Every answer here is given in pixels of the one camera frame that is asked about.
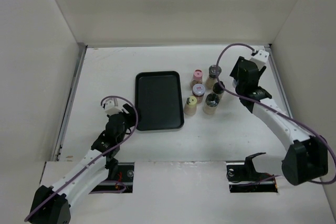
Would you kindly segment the black grinder top bottle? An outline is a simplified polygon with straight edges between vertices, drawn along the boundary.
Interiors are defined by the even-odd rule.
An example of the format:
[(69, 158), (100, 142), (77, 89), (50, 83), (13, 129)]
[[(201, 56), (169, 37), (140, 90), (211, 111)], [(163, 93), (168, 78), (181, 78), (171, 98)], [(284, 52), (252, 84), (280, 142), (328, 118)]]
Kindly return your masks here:
[(203, 105), (204, 113), (208, 115), (213, 115), (218, 107), (219, 102), (220, 99), (217, 94), (215, 93), (208, 94)]

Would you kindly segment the yellow cap spice bottle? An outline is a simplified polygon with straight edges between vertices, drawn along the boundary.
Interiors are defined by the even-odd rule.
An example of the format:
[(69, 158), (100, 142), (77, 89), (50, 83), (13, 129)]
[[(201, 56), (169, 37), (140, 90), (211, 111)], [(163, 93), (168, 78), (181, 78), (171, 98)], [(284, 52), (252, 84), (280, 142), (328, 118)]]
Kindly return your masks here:
[(184, 113), (188, 116), (193, 116), (196, 113), (197, 110), (197, 98), (192, 96), (189, 96), (186, 99), (186, 104), (184, 106)]

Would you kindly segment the blue label silver cap bottle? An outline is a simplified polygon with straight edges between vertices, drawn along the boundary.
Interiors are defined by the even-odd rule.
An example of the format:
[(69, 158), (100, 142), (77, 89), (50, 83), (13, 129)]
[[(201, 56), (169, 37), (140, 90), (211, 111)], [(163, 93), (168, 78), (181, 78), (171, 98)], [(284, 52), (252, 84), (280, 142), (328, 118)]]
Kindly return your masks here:
[(237, 87), (237, 81), (236, 81), (235, 79), (233, 79), (233, 81), (232, 81), (232, 86), (233, 86), (234, 88)]

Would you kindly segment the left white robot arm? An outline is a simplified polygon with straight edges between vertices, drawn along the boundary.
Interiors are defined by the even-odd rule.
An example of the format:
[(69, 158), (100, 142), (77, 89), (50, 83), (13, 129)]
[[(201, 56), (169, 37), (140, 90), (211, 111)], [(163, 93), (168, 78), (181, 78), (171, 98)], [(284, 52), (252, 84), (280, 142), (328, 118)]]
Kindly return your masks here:
[(108, 115), (105, 129), (94, 141), (84, 158), (63, 178), (51, 186), (41, 185), (35, 192), (30, 223), (70, 223), (71, 213), (83, 198), (102, 181), (118, 175), (115, 159), (120, 146), (134, 133), (139, 122), (135, 106), (127, 101), (122, 110)]

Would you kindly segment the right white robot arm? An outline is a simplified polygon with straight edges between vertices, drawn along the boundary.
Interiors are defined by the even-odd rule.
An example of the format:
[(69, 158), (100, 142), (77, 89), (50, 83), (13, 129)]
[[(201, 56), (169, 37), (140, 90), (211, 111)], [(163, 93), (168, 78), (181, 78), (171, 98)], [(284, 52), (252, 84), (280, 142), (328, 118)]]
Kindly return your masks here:
[(281, 161), (281, 171), (292, 185), (310, 182), (328, 172), (328, 150), (313, 133), (302, 129), (297, 123), (282, 117), (271, 94), (258, 82), (266, 70), (240, 56), (230, 76), (236, 83), (235, 91), (244, 107), (261, 119), (281, 141), (286, 155)]

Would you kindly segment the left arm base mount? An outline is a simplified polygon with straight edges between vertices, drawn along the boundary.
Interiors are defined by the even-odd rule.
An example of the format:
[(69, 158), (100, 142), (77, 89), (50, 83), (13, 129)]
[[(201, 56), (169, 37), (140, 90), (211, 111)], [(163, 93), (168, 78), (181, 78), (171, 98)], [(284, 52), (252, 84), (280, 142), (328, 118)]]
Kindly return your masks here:
[(97, 185), (90, 194), (133, 192), (135, 163), (120, 163), (113, 158), (107, 163), (106, 168), (109, 169), (107, 179)]

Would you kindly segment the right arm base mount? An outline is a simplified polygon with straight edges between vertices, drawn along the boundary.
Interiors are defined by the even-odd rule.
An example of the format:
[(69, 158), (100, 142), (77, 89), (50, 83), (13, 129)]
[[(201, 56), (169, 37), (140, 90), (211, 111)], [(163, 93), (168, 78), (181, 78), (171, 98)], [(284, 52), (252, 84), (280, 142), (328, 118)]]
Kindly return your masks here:
[(231, 193), (277, 193), (276, 177), (282, 176), (282, 157), (259, 152), (240, 161), (226, 162)]

